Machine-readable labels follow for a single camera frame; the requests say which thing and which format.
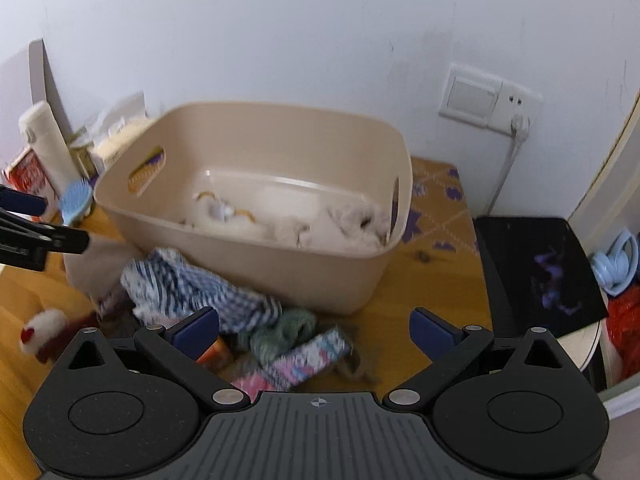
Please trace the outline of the blue white checkered cloth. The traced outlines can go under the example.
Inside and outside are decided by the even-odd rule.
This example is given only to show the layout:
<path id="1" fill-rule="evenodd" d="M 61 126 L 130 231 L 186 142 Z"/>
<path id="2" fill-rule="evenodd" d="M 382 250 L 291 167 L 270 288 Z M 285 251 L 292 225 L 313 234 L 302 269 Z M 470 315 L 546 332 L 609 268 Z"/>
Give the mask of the blue white checkered cloth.
<path id="1" fill-rule="evenodd" d="M 219 330 L 238 334 L 277 322 L 279 300 L 234 286 L 194 266 L 178 250 L 156 248 L 143 260 L 130 260 L 120 284 L 134 303 L 134 315 L 146 325 L 173 326 L 203 308 L 217 312 Z"/>

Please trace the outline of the green knitted cloth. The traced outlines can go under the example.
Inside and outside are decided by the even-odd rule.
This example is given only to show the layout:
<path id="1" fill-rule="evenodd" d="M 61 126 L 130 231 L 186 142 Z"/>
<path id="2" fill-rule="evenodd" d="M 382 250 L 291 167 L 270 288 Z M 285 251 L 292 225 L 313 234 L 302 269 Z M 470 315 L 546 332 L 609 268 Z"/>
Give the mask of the green knitted cloth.
<path id="1" fill-rule="evenodd" d="M 284 310 L 273 324 L 240 333 L 238 346 L 250 353 L 258 364 L 266 365 L 311 340 L 317 322 L 317 317 L 308 310 Z"/>

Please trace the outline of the red white plush toy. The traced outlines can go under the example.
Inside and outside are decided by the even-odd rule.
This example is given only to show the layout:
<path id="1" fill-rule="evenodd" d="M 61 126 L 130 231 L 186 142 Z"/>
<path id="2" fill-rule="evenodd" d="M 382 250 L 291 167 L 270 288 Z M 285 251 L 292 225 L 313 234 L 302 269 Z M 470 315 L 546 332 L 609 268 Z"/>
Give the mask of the red white plush toy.
<path id="1" fill-rule="evenodd" d="M 42 364 L 55 362 L 80 330 L 98 326 L 96 312 L 70 320 L 61 310 L 43 310 L 23 326 L 20 348 Z"/>

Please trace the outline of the pink patterned tissue pack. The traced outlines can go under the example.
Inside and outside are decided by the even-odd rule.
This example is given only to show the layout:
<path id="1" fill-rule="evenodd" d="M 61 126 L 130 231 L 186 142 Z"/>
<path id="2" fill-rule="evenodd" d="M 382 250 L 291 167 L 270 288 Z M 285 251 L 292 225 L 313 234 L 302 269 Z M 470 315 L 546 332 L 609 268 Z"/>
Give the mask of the pink patterned tissue pack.
<path id="1" fill-rule="evenodd" d="M 351 353 L 350 341 L 333 327 L 275 361 L 235 378 L 231 385 L 255 401 L 261 392 L 288 392 Z"/>

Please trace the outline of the white lavender cloth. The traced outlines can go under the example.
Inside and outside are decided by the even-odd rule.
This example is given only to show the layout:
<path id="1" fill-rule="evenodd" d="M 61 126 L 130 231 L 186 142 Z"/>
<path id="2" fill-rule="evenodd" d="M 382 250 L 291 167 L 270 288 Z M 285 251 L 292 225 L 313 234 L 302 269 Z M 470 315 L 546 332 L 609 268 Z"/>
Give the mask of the white lavender cloth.
<path id="1" fill-rule="evenodd" d="M 88 248 L 79 255 L 65 254 L 63 262 L 67 283 L 85 294 L 99 315 L 104 316 L 128 300 L 120 277 L 131 260 L 142 258 L 142 252 L 134 245 L 91 234 Z"/>

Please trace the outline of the red white carton box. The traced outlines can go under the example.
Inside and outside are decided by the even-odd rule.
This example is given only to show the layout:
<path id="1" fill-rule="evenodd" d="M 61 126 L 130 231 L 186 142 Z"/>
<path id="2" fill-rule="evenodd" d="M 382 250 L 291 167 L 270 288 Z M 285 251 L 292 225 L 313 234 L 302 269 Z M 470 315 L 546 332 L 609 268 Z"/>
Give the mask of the red white carton box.
<path id="1" fill-rule="evenodd" d="M 14 190 L 32 194 L 47 201 L 47 208 L 39 216 L 21 214 L 32 221 L 51 222 L 58 214 L 58 194 L 56 194 L 42 163 L 31 148 L 24 148 L 6 168 L 3 179 Z"/>

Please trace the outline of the blue hair brush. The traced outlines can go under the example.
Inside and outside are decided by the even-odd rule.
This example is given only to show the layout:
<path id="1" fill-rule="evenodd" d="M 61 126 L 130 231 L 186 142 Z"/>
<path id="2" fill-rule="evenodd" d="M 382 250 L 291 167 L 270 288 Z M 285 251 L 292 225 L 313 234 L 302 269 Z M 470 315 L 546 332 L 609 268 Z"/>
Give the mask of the blue hair brush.
<path id="1" fill-rule="evenodd" d="M 92 209 L 92 186 L 87 180 L 73 182 L 66 188 L 58 204 L 64 226 L 73 226 L 81 222 Z"/>

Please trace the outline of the purple patterned table mat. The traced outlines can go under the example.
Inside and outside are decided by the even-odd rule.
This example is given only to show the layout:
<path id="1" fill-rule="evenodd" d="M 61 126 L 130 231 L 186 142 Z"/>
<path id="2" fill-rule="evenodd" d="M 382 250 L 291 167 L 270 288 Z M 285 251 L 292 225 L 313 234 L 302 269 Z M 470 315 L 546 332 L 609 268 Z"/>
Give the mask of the purple patterned table mat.
<path id="1" fill-rule="evenodd" d="M 458 168 L 413 157 L 411 205 L 402 242 L 423 250 L 478 256 L 472 214 Z"/>

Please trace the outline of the yellow tissue box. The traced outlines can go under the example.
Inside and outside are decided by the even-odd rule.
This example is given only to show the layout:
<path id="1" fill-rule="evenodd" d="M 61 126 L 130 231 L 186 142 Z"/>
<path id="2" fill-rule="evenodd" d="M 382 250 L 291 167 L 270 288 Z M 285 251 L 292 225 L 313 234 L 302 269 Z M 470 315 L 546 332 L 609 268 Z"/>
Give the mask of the yellow tissue box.
<path id="1" fill-rule="evenodd" d="M 98 174 L 102 174 L 113 165 L 130 144 L 137 140 L 146 129 L 149 129 L 155 120 L 147 117 L 137 117 L 126 124 L 122 124 L 113 134 L 109 134 L 98 145 L 88 149 L 88 153 L 96 167 Z"/>

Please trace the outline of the white round stool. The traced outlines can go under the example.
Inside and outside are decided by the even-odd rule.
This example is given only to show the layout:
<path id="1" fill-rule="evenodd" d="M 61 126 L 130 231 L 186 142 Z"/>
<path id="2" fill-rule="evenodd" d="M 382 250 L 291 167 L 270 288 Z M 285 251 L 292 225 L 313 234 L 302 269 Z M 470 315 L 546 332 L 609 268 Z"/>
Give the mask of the white round stool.
<path id="1" fill-rule="evenodd" d="M 597 362 L 597 352 L 600 352 L 605 373 L 610 370 L 610 341 L 606 318 L 559 338 L 558 343 L 581 372 Z"/>

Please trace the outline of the red plastic bag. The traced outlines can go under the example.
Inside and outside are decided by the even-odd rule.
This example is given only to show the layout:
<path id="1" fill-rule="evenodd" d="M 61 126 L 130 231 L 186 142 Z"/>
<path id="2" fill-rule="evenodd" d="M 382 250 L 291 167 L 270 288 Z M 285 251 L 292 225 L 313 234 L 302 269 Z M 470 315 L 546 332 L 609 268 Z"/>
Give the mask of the red plastic bag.
<path id="1" fill-rule="evenodd" d="M 608 303 L 608 338 L 622 360 L 622 379 L 640 370 L 639 295 L 639 286 L 631 285 Z"/>

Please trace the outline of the light blue headphones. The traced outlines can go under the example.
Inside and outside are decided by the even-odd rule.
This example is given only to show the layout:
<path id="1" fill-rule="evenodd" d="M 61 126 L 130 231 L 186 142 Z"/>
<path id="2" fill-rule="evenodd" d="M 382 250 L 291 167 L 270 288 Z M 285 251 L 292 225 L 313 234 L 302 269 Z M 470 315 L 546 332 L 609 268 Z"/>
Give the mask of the light blue headphones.
<path id="1" fill-rule="evenodd" d="M 637 237 L 623 229 L 608 252 L 591 256 L 591 270 L 599 286 L 610 296 L 620 296 L 632 283 L 639 264 Z"/>

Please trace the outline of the beige plastic storage bin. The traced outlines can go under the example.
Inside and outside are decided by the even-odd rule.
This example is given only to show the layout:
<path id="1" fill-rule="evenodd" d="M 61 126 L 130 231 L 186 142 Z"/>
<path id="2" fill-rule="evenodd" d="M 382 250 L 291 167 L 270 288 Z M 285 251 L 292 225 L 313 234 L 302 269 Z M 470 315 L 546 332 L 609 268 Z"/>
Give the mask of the beige plastic storage bin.
<path id="1" fill-rule="evenodd" d="M 411 187 L 405 139 L 386 122 L 294 105 L 196 102 L 146 128 L 99 177 L 94 198 L 144 252 L 175 248 L 233 284 L 349 315 L 370 300 L 404 234 Z M 194 212 L 205 197 L 265 224 L 373 204 L 390 226 L 372 252 L 297 248 L 199 229 Z"/>

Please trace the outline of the white shelf unit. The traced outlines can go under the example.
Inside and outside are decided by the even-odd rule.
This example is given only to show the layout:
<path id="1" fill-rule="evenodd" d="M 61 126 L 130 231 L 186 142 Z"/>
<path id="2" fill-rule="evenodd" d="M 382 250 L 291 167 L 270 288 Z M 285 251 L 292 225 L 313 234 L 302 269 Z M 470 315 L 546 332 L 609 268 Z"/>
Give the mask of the white shelf unit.
<path id="1" fill-rule="evenodd" d="M 582 201 L 570 215 L 570 226 L 588 254 L 608 249 L 623 230 L 639 233 L 639 104 L 634 103 L 612 151 Z M 600 328 L 608 388 L 599 393 L 614 420 L 639 408 L 639 377 L 622 377 L 622 360 L 606 327 Z"/>

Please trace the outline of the white wall socket switch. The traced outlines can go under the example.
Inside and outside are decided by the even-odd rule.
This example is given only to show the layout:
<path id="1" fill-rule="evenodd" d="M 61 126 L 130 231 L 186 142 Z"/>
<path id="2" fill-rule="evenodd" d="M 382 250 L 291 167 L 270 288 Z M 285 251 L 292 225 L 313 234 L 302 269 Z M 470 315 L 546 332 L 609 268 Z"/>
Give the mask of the white wall socket switch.
<path id="1" fill-rule="evenodd" d="M 510 136 L 512 119 L 531 126 L 539 115 L 541 94 L 510 80 L 452 63 L 442 92 L 439 115 Z"/>

